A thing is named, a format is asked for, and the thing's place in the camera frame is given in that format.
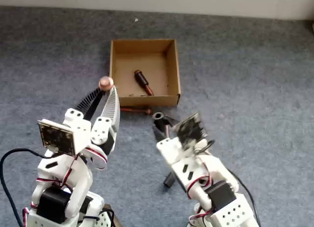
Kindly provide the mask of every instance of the brown cardboard box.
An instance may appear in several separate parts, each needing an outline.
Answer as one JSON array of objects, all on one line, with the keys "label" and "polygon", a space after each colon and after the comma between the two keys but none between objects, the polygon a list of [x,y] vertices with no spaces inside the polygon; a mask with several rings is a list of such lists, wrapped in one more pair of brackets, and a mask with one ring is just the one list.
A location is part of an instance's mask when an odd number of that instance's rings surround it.
[{"label": "brown cardboard box", "polygon": [[[154,96],[134,79],[140,70]],[[178,52],[174,39],[118,39],[111,42],[110,77],[120,106],[175,106],[181,94]]]}]

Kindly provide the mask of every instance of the screw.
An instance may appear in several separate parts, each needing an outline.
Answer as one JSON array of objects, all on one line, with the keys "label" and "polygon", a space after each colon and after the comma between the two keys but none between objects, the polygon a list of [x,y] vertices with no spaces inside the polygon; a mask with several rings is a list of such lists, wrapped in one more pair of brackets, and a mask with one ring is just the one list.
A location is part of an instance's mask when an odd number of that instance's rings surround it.
[{"label": "screw", "polygon": [[151,115],[153,113],[153,110],[151,108],[138,109],[138,108],[120,107],[120,110],[123,111],[123,112],[144,113],[146,115]]},{"label": "screw", "polygon": [[136,82],[141,86],[143,89],[145,89],[146,93],[150,96],[153,96],[154,93],[151,90],[151,88],[148,85],[147,79],[144,77],[143,73],[139,70],[134,71],[134,77]]}]

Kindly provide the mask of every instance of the open cardboard box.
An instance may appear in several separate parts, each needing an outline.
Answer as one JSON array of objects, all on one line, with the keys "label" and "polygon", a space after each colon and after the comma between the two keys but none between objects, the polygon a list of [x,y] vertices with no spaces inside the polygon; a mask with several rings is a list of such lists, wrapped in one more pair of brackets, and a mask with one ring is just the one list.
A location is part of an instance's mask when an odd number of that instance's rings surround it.
[{"label": "open cardboard box", "polygon": [[[154,96],[134,78],[140,70]],[[181,94],[178,52],[174,39],[119,39],[111,42],[110,77],[120,106],[175,106]]]}]

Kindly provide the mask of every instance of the gray carpet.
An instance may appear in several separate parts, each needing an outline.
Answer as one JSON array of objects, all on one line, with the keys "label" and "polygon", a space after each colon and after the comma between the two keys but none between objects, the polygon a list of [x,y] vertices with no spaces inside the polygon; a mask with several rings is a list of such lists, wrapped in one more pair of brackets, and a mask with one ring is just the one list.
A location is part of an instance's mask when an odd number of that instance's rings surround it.
[{"label": "gray carpet", "polygon": [[[303,22],[2,7],[0,155],[21,146],[44,153],[36,121],[61,122],[96,86],[114,38],[176,38],[183,94],[162,110],[181,119],[201,112],[213,154],[252,191],[263,227],[313,226],[314,36]],[[38,162],[30,154],[5,162],[19,210],[29,206]],[[184,227],[195,202],[178,183],[164,189],[168,171],[150,117],[122,113],[92,191],[125,227]],[[1,226],[16,226],[2,189],[0,203]]]}]

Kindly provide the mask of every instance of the white wall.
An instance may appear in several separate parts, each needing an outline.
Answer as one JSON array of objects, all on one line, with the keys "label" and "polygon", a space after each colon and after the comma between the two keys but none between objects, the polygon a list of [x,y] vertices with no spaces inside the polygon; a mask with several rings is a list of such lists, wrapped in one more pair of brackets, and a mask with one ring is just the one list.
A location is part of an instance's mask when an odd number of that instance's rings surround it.
[{"label": "white wall", "polygon": [[0,0],[0,5],[314,19],[314,0]]}]

